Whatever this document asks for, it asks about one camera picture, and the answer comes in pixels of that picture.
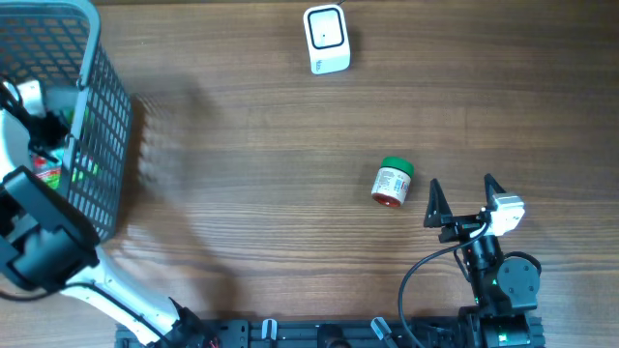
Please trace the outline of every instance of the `white device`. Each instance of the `white device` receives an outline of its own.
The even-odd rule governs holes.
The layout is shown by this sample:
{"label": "white device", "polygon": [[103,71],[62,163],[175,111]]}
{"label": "white device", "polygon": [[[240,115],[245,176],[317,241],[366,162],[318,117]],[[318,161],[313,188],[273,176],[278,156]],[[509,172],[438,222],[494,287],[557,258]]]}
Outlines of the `white device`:
{"label": "white device", "polygon": [[309,8],[303,15],[311,72],[342,71],[350,65],[350,44],[344,11],[338,5]]}

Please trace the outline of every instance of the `wooden surface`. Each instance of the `wooden surface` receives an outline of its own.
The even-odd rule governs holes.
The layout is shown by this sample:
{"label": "wooden surface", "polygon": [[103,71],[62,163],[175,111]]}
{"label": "wooden surface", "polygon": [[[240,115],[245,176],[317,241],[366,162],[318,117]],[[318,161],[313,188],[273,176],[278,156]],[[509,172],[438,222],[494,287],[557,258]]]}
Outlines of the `wooden surface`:
{"label": "wooden surface", "polygon": [[[395,317],[403,274],[443,247],[422,228],[429,181],[469,214],[490,172],[527,204],[501,243],[544,265],[548,347],[616,346],[617,6],[350,1],[352,65],[314,76],[311,5],[100,9],[136,113],[109,253],[204,317]],[[399,210],[370,198],[385,156],[416,166]],[[471,304],[451,256],[405,296],[409,315]],[[0,308],[3,347],[113,342],[71,299]]]}

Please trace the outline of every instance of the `plastic basket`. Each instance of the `plastic basket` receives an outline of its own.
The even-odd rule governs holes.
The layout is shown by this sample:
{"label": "plastic basket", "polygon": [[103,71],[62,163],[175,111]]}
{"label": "plastic basket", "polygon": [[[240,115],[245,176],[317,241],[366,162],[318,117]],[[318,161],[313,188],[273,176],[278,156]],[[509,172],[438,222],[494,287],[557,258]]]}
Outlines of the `plastic basket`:
{"label": "plastic basket", "polygon": [[16,83],[39,79],[45,89],[74,87],[58,191],[106,241],[115,233],[133,113],[100,33],[85,0],[0,2],[0,72]]}

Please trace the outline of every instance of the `white label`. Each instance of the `white label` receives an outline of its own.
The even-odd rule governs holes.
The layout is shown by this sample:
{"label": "white label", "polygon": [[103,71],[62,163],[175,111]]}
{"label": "white label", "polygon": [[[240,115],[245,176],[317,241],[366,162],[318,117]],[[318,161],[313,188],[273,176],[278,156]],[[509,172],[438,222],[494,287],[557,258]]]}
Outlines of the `white label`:
{"label": "white label", "polygon": [[394,168],[380,168],[378,174],[376,174],[376,181],[371,189],[371,194],[381,193],[394,197],[401,204],[404,203],[408,185],[410,185],[408,174]]}

